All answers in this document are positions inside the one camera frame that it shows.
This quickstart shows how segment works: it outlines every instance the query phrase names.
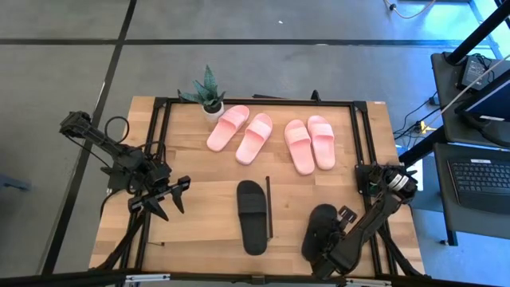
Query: white cable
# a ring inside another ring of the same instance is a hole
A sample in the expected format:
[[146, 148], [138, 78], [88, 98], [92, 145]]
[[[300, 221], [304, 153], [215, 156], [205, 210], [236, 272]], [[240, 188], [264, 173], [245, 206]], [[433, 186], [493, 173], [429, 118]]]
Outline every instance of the white cable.
[[395, 13], [402, 19], [411, 19], [411, 18], [414, 18], [416, 16], [418, 16], [419, 14], [425, 12], [425, 10], [429, 9], [429, 7], [432, 6], [432, 4], [434, 4], [436, 2], [436, 0], [432, 0], [427, 6], [423, 7], [423, 9], [418, 12], [417, 14], [413, 15], [413, 16], [409, 16], [409, 17], [406, 17], [402, 14], [400, 14], [400, 12], [398, 12], [397, 10], [397, 5], [396, 4], [391, 4], [389, 0], [384, 0], [384, 2], [388, 5], [388, 8], [391, 8], [391, 5], [394, 5], [394, 8], [393, 9], [390, 9], [392, 11], [395, 11]]
[[449, 102], [449, 104], [446, 105], [445, 108], [443, 108], [441, 110], [441, 112], [439, 113], [439, 115], [437, 115], [435, 118], [433, 118], [433, 120], [430, 122], [430, 124], [427, 124], [426, 127], [424, 127], [422, 129], [422, 132], [423, 131], [426, 131], [427, 128], [430, 128], [430, 125], [434, 123], [434, 121], [436, 121], [444, 112], [446, 112], [446, 110], [452, 106], [453, 103], [455, 103], [455, 101], [460, 98], [462, 95], [464, 95], [464, 93], [469, 90], [469, 88], [471, 88], [475, 83], [477, 83], [482, 77], [484, 77], [485, 75], [487, 75], [490, 71], [492, 71], [494, 68], [496, 68], [499, 64], [503, 63], [506, 59], [508, 59], [510, 57], [510, 54], [508, 54], [505, 58], [503, 58], [503, 60], [497, 62], [494, 66], [490, 67], [489, 69], [487, 69], [487, 71], [485, 71], [485, 73], [481, 74], [476, 80], [474, 80], [473, 82], [471, 82], [471, 84], [469, 84], [467, 87], [465, 87], [462, 92], [459, 92], [459, 94], [453, 98], [453, 100], [451, 102]]

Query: succulent plant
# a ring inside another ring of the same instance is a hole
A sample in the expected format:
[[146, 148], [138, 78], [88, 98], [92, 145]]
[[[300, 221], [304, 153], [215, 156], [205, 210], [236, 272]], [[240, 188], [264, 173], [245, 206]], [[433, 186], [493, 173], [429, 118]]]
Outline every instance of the succulent plant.
[[222, 107], [225, 92], [218, 95], [218, 85], [208, 65], [206, 66], [206, 74], [204, 75], [204, 85], [200, 84], [198, 81], [193, 81], [193, 85], [197, 89], [197, 93], [181, 92], [177, 90], [178, 96], [185, 100], [201, 104], [208, 113], [219, 111]]

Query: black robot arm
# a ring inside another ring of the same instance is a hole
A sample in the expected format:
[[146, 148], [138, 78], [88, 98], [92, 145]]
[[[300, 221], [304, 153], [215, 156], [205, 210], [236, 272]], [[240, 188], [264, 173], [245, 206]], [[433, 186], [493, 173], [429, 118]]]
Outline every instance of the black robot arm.
[[147, 190], [146, 195], [137, 195], [130, 199], [127, 208], [136, 212], [144, 207], [148, 212], [158, 215], [168, 221], [168, 217], [158, 204], [165, 195], [172, 194], [172, 199], [178, 209], [184, 213], [181, 195], [190, 187], [190, 177], [178, 179], [176, 184], [170, 185], [171, 168], [158, 156], [147, 156], [140, 147], [132, 147], [116, 142], [91, 124], [90, 116], [86, 112], [70, 112], [61, 122], [61, 130], [68, 138], [86, 139], [108, 153], [113, 159], [113, 167], [102, 167], [101, 170], [110, 176], [110, 182], [115, 184], [114, 191], [134, 188]]
[[[415, 180], [405, 171], [395, 167], [373, 166], [368, 179], [373, 187], [379, 189], [377, 198], [372, 208], [352, 227], [348, 234], [343, 232], [343, 228], [347, 225], [346, 217], [355, 218], [355, 214], [345, 206], [340, 210], [343, 219], [338, 224], [341, 226], [339, 233], [330, 234], [321, 256], [311, 262], [312, 272], [319, 279], [327, 279], [335, 271], [342, 275], [350, 273], [359, 263], [363, 244], [378, 232], [383, 223], [402, 204], [408, 203], [417, 190]], [[387, 234], [381, 234], [381, 236], [391, 249], [399, 253], [398, 248]], [[409, 267], [410, 265], [401, 253], [395, 259], [403, 269], [409, 269], [404, 268], [404, 266]]]

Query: desk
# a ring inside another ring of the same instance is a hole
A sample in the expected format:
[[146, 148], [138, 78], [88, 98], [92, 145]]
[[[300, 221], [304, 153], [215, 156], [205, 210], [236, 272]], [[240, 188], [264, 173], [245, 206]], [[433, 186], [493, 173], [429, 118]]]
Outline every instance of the desk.
[[[136, 96], [127, 119], [131, 131], [126, 144], [145, 143], [154, 97]], [[185, 214], [180, 214], [170, 199], [161, 202], [169, 222], [151, 217], [149, 242], [143, 270], [175, 273], [229, 273], [268, 275], [310, 275], [311, 268], [300, 254], [308, 216], [318, 204], [327, 202], [338, 209], [349, 206], [359, 217], [364, 214], [363, 200], [357, 192], [354, 166], [355, 145], [348, 108], [318, 106], [250, 105], [251, 119], [265, 112], [273, 119], [273, 133], [249, 166], [235, 160], [242, 140], [242, 128], [219, 153], [210, 151], [206, 139], [214, 128], [208, 124], [196, 104], [173, 104], [166, 136], [167, 162], [173, 169], [171, 178], [189, 175], [190, 189], [182, 197]], [[316, 169], [312, 175], [298, 175], [284, 141], [284, 127], [293, 119], [324, 116], [335, 132], [336, 165], [330, 171]], [[386, 104], [368, 103], [375, 152], [380, 163], [397, 163], [392, 130]], [[163, 113], [159, 114], [161, 125]], [[361, 115], [358, 114], [365, 162], [369, 162]], [[265, 189], [265, 176], [271, 177], [274, 238], [261, 256], [248, 255], [241, 243], [237, 216], [236, 186], [243, 179], [258, 182]], [[99, 265], [119, 240], [128, 225], [129, 195], [120, 192], [104, 208], [90, 266]], [[408, 206], [389, 218], [392, 238], [415, 269], [423, 272], [422, 257]], [[138, 239], [133, 241], [129, 266]], [[383, 270], [387, 261], [383, 242], [379, 240]], [[373, 277], [370, 247], [363, 246], [362, 258], [353, 276]]]
[[[445, 58], [441, 53], [435, 53], [431, 56], [432, 70], [434, 80], [436, 81], [437, 95], [439, 96], [439, 102], [441, 106], [446, 106], [455, 96], [461, 92], [456, 87], [459, 76], [461, 74], [461, 66], [453, 66], [445, 61]], [[510, 69], [510, 61], [506, 61], [501, 65], [498, 65], [493, 71], [494, 76], [498, 77], [505, 71]], [[461, 100], [471, 94], [465, 94], [457, 100], [457, 103], [453, 104], [451, 108], [446, 110], [442, 114], [443, 126], [432, 132], [420, 143], [412, 147], [409, 151], [400, 155], [400, 162], [404, 163], [407, 167], [416, 163], [423, 156], [429, 154], [435, 143], [462, 143], [462, 144], [475, 144], [490, 147], [499, 147], [494, 143], [491, 143], [484, 139], [481, 134], [473, 129], [467, 127], [461, 122], [461, 118], [455, 113], [455, 108], [461, 104]], [[491, 123], [487, 128], [487, 132], [499, 137], [502, 140], [510, 141], [510, 124], [505, 122], [494, 122]]]
[[510, 239], [510, 229], [505, 227], [510, 222], [510, 215], [473, 210], [458, 204], [447, 163], [447, 160], [450, 158], [469, 158], [473, 154], [482, 159], [493, 159], [496, 157], [500, 160], [510, 160], [510, 152], [440, 143], [434, 145], [433, 151], [436, 159], [437, 173], [439, 175], [447, 175], [439, 176], [439, 184], [441, 186], [443, 209], [445, 210], [448, 244], [450, 246], [457, 245], [456, 231]]

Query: potted plant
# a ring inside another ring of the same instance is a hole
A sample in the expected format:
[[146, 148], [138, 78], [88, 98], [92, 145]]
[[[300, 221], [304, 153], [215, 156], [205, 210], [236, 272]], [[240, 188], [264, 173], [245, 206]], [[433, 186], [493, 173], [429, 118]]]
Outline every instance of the potted plant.
[[218, 95], [218, 85], [216, 85], [213, 72], [208, 65], [206, 66], [204, 85], [200, 84], [198, 81], [193, 81], [193, 85], [197, 89], [196, 94], [177, 90], [178, 96], [185, 100], [201, 104], [207, 120], [211, 123], [218, 122], [218, 118], [225, 112], [223, 107], [223, 96], [225, 92]]

